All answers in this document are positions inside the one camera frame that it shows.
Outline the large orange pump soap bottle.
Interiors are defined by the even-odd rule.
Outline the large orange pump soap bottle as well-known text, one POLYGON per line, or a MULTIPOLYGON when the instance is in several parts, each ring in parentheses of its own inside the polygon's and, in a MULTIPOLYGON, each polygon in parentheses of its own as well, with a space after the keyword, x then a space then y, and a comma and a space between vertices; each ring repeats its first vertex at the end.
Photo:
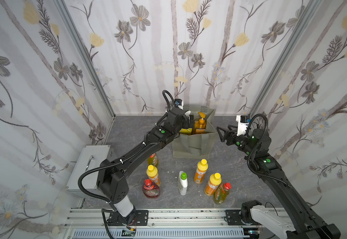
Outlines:
POLYGON ((196 120, 192 129, 192 135, 206 133, 206 114, 199 112, 200 119, 196 120))

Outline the green fabric shopping bag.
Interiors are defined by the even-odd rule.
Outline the green fabric shopping bag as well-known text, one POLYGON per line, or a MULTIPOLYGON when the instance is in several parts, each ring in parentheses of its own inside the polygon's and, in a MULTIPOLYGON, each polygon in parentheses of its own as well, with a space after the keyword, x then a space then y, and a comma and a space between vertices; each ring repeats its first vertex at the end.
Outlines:
POLYGON ((200 119, 199 112, 205 113, 206 128, 202 134, 180 134, 180 136, 172 142, 172 150, 174 158, 195 158, 209 159, 211 149, 214 146, 217 131, 213 126, 215 110, 207 106, 186 105, 184 111, 191 111, 194 119, 200 119))

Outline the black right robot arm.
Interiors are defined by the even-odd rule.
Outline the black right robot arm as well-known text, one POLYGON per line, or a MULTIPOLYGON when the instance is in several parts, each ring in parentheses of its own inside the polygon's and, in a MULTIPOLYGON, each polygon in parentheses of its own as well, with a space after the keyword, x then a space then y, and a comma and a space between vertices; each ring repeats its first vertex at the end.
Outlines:
POLYGON ((269 122, 264 114, 254 115, 244 134, 239 127, 217 127, 221 142, 235 145, 245 153, 248 169, 263 180, 275 194, 290 222, 286 222, 261 205, 258 201, 242 204, 241 220, 249 224, 257 222, 280 239, 338 239, 341 232, 335 224, 328 224, 302 198, 290 183, 282 167, 269 153, 271 138, 269 122))

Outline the large yellow pump soap bottle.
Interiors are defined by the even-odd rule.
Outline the large yellow pump soap bottle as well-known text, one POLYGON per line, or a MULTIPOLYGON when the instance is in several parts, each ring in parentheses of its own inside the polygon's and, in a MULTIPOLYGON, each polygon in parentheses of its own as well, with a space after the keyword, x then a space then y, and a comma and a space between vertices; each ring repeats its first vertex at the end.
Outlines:
POLYGON ((187 128, 182 128, 180 130, 180 134, 186 134, 186 135, 191 135, 192 134, 192 129, 194 125, 194 115, 191 113, 191 111, 185 112, 185 115, 188 117, 188 127, 187 128))

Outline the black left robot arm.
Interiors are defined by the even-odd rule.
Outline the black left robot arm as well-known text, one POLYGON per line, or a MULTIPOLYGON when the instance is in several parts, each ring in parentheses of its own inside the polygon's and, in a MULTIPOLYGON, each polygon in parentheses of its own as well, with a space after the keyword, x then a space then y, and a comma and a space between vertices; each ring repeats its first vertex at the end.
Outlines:
POLYGON ((111 211, 118 214, 118 222, 125 226, 132 225, 137 218, 136 208, 128 197, 127 178, 148 157, 173 142, 179 131, 188 128, 193 122, 174 102, 169 91, 163 90, 162 95, 167 104, 167 110, 155 126, 145 133, 144 139, 119 158, 112 161, 105 159, 99 167, 82 173, 77 181, 81 192, 89 197, 105 201, 111 207, 111 211), (83 186, 84 178, 95 172, 98 173, 96 186, 101 192, 100 195, 88 191, 83 186))

